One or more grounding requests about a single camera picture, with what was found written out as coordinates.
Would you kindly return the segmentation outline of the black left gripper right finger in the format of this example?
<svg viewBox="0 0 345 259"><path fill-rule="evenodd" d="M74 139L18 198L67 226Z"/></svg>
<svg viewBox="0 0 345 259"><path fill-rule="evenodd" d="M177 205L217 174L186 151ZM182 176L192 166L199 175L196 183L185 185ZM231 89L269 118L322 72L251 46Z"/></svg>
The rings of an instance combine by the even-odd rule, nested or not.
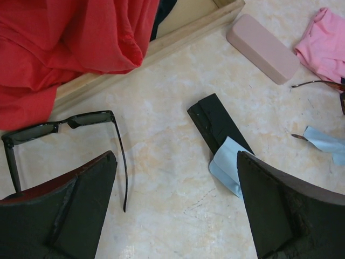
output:
<svg viewBox="0 0 345 259"><path fill-rule="evenodd" d="M258 258L344 258L344 195L238 152L241 191Z"/></svg>

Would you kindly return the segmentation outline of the light blue cleaning cloth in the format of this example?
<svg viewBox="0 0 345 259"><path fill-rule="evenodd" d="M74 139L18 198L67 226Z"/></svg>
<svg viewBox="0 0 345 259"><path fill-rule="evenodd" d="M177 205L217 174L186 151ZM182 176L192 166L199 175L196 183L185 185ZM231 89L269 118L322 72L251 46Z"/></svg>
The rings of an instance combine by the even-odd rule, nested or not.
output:
<svg viewBox="0 0 345 259"><path fill-rule="evenodd" d="M344 139L331 137L317 129L307 126L303 135L292 134L297 139L310 142L317 149L332 154L333 162L344 165ZM230 137L226 137L209 164L210 173L235 196L243 199L237 170L237 153L247 149Z"/></svg>

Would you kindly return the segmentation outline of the black glasses case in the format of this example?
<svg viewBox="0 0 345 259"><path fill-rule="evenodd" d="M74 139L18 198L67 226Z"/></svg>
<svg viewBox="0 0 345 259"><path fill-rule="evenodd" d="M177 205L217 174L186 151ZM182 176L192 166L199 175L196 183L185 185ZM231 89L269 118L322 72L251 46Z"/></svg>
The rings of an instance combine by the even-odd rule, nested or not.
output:
<svg viewBox="0 0 345 259"><path fill-rule="evenodd" d="M212 154L216 154L227 137L248 152L253 152L215 93L199 100L187 110L187 113Z"/></svg>

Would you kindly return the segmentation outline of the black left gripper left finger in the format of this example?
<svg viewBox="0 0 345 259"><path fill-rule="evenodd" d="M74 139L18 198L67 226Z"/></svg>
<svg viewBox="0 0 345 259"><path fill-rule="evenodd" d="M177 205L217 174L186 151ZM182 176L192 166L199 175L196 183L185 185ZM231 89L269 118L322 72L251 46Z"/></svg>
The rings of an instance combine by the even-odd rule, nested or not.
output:
<svg viewBox="0 0 345 259"><path fill-rule="evenodd" d="M107 151L1 200L1 258L95 258L116 176Z"/></svg>

